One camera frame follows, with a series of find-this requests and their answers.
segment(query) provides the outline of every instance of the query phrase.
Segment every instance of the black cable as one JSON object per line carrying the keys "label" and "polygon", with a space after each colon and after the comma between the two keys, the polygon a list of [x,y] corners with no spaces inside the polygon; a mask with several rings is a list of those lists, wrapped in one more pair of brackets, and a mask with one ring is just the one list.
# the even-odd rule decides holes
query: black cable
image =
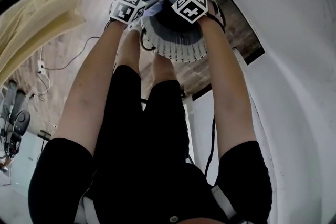
{"label": "black cable", "polygon": [[208,159],[208,162],[206,163],[206,167],[205,167],[205,178],[208,174],[208,170],[209,170],[209,166],[210,166],[210,163],[212,161],[212,156],[214,155],[214,148],[215,148],[215,116],[214,116],[214,119],[212,120],[212,137],[211,137],[211,151],[210,151],[210,155],[209,155],[209,159]]}
{"label": "black cable", "polygon": [[43,151],[43,146],[44,146],[44,141],[45,141],[45,139],[46,139],[46,133],[44,134],[44,138],[43,138],[43,142],[42,142],[42,147],[41,147],[41,153],[42,153],[42,151]]}
{"label": "black cable", "polygon": [[194,165],[195,165],[195,163],[194,163],[193,159],[191,159],[191,156],[190,156],[190,154],[188,154],[188,159],[189,159],[189,161],[190,161],[190,163],[191,163],[191,164],[194,164]]}
{"label": "black cable", "polygon": [[93,39],[93,38],[98,38],[98,39],[99,39],[100,37],[90,37],[90,38],[88,38],[87,41],[85,42],[85,45],[84,45],[84,47],[83,47],[83,50],[82,50],[80,53],[78,53],[75,57],[73,57],[72,60],[71,60],[70,62],[68,62],[68,64],[65,65],[64,67],[62,67],[62,68],[48,68],[48,67],[42,67],[42,68],[44,68],[44,69],[46,69],[46,70],[63,70],[63,69],[65,69],[65,68],[67,68],[67,67],[69,66],[69,64],[72,63],[72,61],[74,61],[78,56],[80,56],[80,55],[84,52],[85,47],[86,47],[86,44],[88,43],[89,40],[91,40],[91,39]]}
{"label": "black cable", "polygon": [[148,48],[146,48],[145,46],[144,46],[144,44],[143,44],[143,35],[145,34],[145,29],[143,29],[142,31],[141,31],[141,33],[140,33],[140,45],[141,45],[141,47],[144,49],[144,50],[146,50],[146,51],[153,51],[153,50],[155,50],[155,47],[153,46],[152,48],[150,48],[150,49],[148,49]]}

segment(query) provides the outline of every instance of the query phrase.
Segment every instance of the white strap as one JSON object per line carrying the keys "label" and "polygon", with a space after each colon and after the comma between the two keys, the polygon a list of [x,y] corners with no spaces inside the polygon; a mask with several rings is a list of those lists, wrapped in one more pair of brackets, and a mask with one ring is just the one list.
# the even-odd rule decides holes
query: white strap
{"label": "white strap", "polygon": [[222,192],[222,190],[218,186],[214,186],[211,189],[212,195],[214,196],[216,202],[220,206],[220,208],[224,211],[225,215],[228,219],[231,219],[237,212],[233,209],[231,202]]}
{"label": "white strap", "polygon": [[99,224],[93,201],[86,197],[85,194],[79,201],[75,224]]}

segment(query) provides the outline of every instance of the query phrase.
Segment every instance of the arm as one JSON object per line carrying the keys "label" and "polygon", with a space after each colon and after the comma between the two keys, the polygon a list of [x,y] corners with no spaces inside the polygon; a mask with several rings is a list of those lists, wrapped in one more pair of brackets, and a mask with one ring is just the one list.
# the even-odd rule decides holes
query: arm
{"label": "arm", "polygon": [[256,137],[244,76],[223,30],[206,16],[199,24],[209,57],[220,159],[229,149]]}
{"label": "arm", "polygon": [[239,217],[266,224],[272,187],[252,123],[242,70],[220,25],[203,17],[217,126],[219,168],[216,185]]}
{"label": "arm", "polygon": [[112,22],[82,64],[70,89],[54,138],[95,152],[117,48],[125,24]]}

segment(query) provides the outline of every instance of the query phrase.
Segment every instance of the white fabric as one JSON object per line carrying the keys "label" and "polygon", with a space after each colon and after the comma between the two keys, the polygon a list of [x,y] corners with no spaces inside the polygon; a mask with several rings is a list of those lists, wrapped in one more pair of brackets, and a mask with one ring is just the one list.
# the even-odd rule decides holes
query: white fabric
{"label": "white fabric", "polygon": [[218,186],[214,186],[211,189],[212,195],[214,196],[216,202],[220,206],[220,208],[224,211],[228,219],[231,219],[237,212],[233,209],[231,202],[222,192],[222,190]]}
{"label": "white fabric", "polygon": [[0,85],[36,50],[82,24],[79,0],[20,0],[0,19]]}
{"label": "white fabric", "polygon": [[79,201],[75,224],[99,224],[93,201],[85,194]]}

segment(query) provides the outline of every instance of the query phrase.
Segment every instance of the forearm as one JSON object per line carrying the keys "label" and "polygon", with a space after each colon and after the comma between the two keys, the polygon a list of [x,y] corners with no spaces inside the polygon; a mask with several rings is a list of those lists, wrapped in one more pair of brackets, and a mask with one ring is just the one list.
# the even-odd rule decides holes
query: forearm
{"label": "forearm", "polygon": [[242,70],[220,25],[210,19],[202,24],[202,31],[217,103],[225,109],[236,109],[238,102],[249,106]]}
{"label": "forearm", "polygon": [[68,138],[94,153],[124,27],[120,22],[111,23],[88,54],[72,84],[53,138]]}
{"label": "forearm", "polygon": [[243,72],[220,25],[207,19],[201,28],[209,57],[221,157],[232,147],[255,140],[251,105]]}

